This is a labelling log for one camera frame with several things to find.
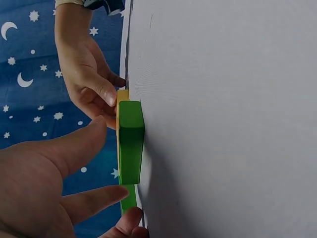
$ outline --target wooden block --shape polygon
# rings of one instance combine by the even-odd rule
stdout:
[[[141,103],[119,103],[119,167],[120,184],[140,182],[145,125]]]
[[[123,215],[127,210],[137,206],[137,200],[135,195],[135,185],[125,185],[129,190],[129,196],[121,201],[121,214]]]
[[[118,159],[118,173],[120,174],[120,167],[119,167],[119,103],[121,101],[129,101],[129,90],[118,90],[117,91],[117,116],[116,116],[116,136],[117,136],[117,159]]]

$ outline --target wrist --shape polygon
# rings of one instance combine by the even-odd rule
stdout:
[[[65,3],[56,8],[55,41],[75,44],[88,34],[93,11],[79,4]]]

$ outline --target adult hand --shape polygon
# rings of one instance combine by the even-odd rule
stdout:
[[[0,150],[0,237],[74,238],[75,224],[128,195],[117,185],[61,196],[63,179],[100,151],[106,128],[100,116],[70,135]],[[141,217],[130,209],[101,238],[148,237]]]
[[[98,44],[89,36],[92,11],[73,3],[56,9],[55,42],[72,102],[91,119],[103,115],[115,129],[116,87],[125,80],[113,73]]]

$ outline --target finger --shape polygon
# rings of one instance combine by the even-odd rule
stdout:
[[[73,224],[80,223],[103,209],[121,201],[129,194],[124,186],[107,186],[65,196],[61,204]]]
[[[99,75],[101,75],[103,78],[107,79],[110,83],[112,83],[115,87],[124,87],[125,86],[125,80],[123,78],[120,78],[118,75],[113,73],[106,60],[105,57],[96,43],[92,38],[89,38],[90,43],[87,44],[87,47],[89,48],[90,52],[92,52],[96,62],[97,62],[97,72]]]
[[[115,105],[117,91],[108,80],[101,77],[92,68],[85,68],[81,77],[84,86],[94,90],[109,106]]]
[[[129,238],[139,226],[143,212],[138,207],[130,208],[118,221],[115,227],[104,233],[100,238]]]
[[[98,116],[103,116],[106,120],[107,126],[115,130],[116,119],[112,116],[109,116],[110,111],[105,111],[102,108],[99,108],[94,102],[88,104],[78,103],[76,106],[92,120]]]
[[[109,107],[107,104],[106,105],[104,105],[104,109],[103,109],[103,111],[104,111],[104,113],[106,113],[107,115],[109,115],[109,116],[112,116],[112,117],[115,117],[115,115],[116,115],[116,109],[115,109],[116,107]]]
[[[108,78],[106,79],[108,79],[115,87],[121,88],[125,86],[125,80],[112,71],[108,74]]]
[[[106,130],[106,120],[99,116],[87,127],[69,135],[40,142],[39,150],[54,163],[65,178],[88,164],[102,149]]]
[[[149,238],[149,231],[144,227],[137,227],[133,230],[130,238]]]

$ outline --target fingernail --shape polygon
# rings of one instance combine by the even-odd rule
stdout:
[[[112,92],[108,92],[108,93],[106,94],[106,103],[107,103],[109,106],[114,106],[115,97],[116,97],[115,94],[113,94]]]
[[[101,122],[103,119],[104,119],[104,117],[103,117],[102,115],[100,115],[100,116],[96,117],[95,119],[93,119],[93,120],[89,123],[89,125],[90,125],[90,124],[99,123],[99,122]]]

